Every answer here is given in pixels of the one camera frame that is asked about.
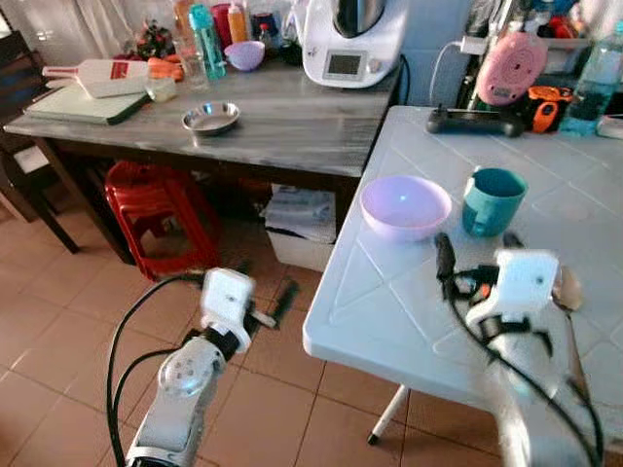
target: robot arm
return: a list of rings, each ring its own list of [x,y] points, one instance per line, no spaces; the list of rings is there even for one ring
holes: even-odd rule
[[[126,456],[131,467],[192,467],[203,434],[203,415],[218,378],[236,352],[245,352],[259,324],[276,322],[253,310],[254,282],[230,269],[211,269],[202,294],[203,332],[166,358],[158,392]],[[286,291],[277,308],[287,307]]]
[[[506,248],[496,253],[495,266],[455,273],[450,240],[440,234],[435,242],[444,299],[491,357],[482,382],[504,464],[600,465],[601,428],[585,392],[571,322],[552,301],[558,260],[546,251]],[[457,301],[470,302],[464,322]],[[596,449],[570,413],[594,417]]]

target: gray marble tabletop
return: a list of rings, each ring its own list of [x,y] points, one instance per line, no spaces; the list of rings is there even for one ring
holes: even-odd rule
[[[115,126],[21,116],[5,130],[360,177],[397,76],[394,71],[367,90],[339,90],[321,87],[302,68],[278,62],[252,73],[228,72],[206,90],[179,84],[178,95],[169,102],[147,104]],[[182,116],[218,100],[235,102],[238,125],[226,134],[194,140],[182,127]]]

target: wooden chair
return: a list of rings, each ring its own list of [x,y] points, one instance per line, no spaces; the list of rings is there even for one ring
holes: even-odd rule
[[[56,209],[44,193],[57,182],[56,173],[30,138],[3,129],[34,97],[47,91],[41,76],[42,65],[39,55],[27,47],[18,31],[0,38],[0,187],[10,200],[21,198],[22,207],[38,214],[67,249],[75,253],[76,243],[56,221]],[[16,208],[21,211],[19,202]]]

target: black remote control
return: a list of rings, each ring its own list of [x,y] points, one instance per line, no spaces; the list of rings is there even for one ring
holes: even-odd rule
[[[513,115],[501,112],[450,110],[439,106],[428,117],[426,130],[430,133],[442,131],[501,132],[515,138],[524,132],[524,123]]]

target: metal bowl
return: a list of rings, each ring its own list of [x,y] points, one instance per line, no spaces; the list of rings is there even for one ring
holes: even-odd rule
[[[240,110],[232,102],[206,102],[189,111],[182,119],[182,125],[196,136],[220,134],[236,124]]]

